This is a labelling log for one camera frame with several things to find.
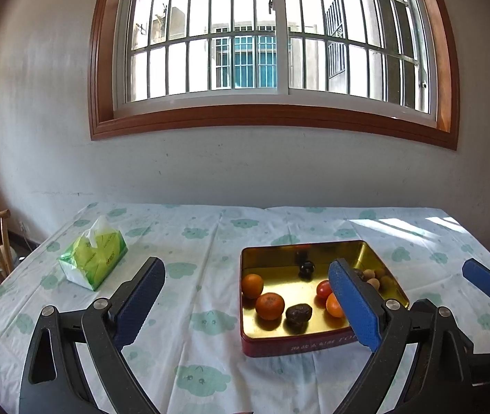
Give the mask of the red cherry tomato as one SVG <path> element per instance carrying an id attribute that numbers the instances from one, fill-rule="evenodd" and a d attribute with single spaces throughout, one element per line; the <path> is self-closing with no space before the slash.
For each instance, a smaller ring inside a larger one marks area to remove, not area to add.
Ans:
<path id="1" fill-rule="evenodd" d="M 330 283 L 327 279 L 321 281 L 316 287 L 316 296 L 320 300 L 327 300 L 332 294 Z"/>

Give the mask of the dark wrinkled passion fruit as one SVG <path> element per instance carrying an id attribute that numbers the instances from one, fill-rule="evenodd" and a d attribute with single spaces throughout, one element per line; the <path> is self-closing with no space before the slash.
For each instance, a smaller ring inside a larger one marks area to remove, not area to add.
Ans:
<path id="1" fill-rule="evenodd" d="M 307 324 L 312 318 L 312 307 L 309 304 L 296 304 L 285 311 L 285 320 L 293 326 Z"/>

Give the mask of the dark round plum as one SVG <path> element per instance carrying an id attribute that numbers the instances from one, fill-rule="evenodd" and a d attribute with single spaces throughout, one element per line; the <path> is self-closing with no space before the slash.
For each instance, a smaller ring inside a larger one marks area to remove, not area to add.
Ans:
<path id="1" fill-rule="evenodd" d="M 311 280 L 315 270 L 315 265 L 311 261 L 305 261 L 299 265 L 299 277 L 305 280 Z"/>

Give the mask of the mandarin orange with leaf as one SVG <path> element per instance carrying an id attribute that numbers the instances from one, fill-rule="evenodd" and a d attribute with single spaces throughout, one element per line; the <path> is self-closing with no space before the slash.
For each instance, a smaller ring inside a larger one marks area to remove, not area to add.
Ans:
<path id="1" fill-rule="evenodd" d="M 260 295 L 255 302 L 257 316 L 264 321 L 276 321 L 285 309 L 283 298 L 279 294 L 266 293 Z"/>

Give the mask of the small orange kumquat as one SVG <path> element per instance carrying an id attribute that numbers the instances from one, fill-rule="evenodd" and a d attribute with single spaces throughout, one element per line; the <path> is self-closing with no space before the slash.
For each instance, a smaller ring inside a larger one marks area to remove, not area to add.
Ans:
<path id="1" fill-rule="evenodd" d="M 264 290 L 264 280 L 258 274 L 247 274 L 241 280 L 241 291 L 246 299 L 257 299 Z"/>

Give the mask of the dark date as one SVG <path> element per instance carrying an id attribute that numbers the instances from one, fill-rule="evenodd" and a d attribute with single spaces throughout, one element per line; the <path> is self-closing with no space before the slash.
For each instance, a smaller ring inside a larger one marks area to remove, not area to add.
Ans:
<path id="1" fill-rule="evenodd" d="M 362 270 L 358 268 L 354 268 L 354 273 L 357 275 L 358 278 L 360 278 L 362 281 L 365 280 L 365 276 Z"/>

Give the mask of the green tissue pack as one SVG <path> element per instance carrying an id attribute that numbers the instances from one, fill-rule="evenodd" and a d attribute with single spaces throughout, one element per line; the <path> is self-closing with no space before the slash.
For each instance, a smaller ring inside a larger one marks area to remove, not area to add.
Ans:
<path id="1" fill-rule="evenodd" d="M 58 258 L 65 278 L 88 290 L 97 290 L 128 248 L 123 234 L 100 216 Z"/>

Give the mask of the cloud pattern tablecloth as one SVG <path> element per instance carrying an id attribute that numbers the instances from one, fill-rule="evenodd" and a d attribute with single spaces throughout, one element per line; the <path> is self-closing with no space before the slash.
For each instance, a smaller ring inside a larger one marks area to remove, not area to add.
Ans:
<path id="1" fill-rule="evenodd" d="M 97 293 L 69 282 L 58 258 L 99 217 L 128 252 Z M 366 241 L 411 300 L 449 307 L 477 352 L 490 352 L 490 298 L 462 277 L 490 252 L 471 229 L 436 208 L 215 207 L 91 204 L 0 285 L 0 404 L 15 413 L 32 331 L 41 310 L 87 307 L 133 278 L 151 256 L 166 283 L 123 356 L 163 413 L 330 413 L 369 350 L 351 343 L 318 352 L 245 356 L 238 268 L 243 249 L 351 239 Z"/>

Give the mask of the red gold toffee tin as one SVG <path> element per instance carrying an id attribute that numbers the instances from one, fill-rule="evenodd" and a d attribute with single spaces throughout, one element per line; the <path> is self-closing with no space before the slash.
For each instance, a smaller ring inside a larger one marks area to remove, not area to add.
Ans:
<path id="1" fill-rule="evenodd" d="M 386 275 L 378 279 L 381 284 L 378 293 L 383 300 L 395 299 L 403 307 L 409 307 L 410 301 L 396 278 L 364 240 L 249 247 L 240 256 L 239 289 L 247 274 L 258 274 L 264 280 L 262 294 L 279 294 L 285 309 L 276 321 L 264 321 L 256 314 L 256 299 L 246 299 L 241 292 L 240 335 L 245 355 L 254 358 L 288 355 L 354 342 L 348 319 L 331 317 L 325 310 L 325 301 L 316 296 L 317 285 L 328 279 L 329 265 L 337 259 L 362 271 L 383 268 Z M 305 261 L 315 265 L 311 280 L 298 274 L 299 265 Z M 298 327 L 285 320 L 286 309 L 296 304 L 312 307 L 310 321 Z"/>

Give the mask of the barred window wooden frame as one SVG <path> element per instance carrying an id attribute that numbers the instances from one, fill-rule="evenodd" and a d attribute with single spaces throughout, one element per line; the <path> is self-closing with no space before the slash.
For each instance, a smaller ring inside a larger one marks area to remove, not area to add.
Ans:
<path id="1" fill-rule="evenodd" d="M 89 89 L 94 140 L 266 125 L 458 146 L 443 0 L 96 0 Z"/>

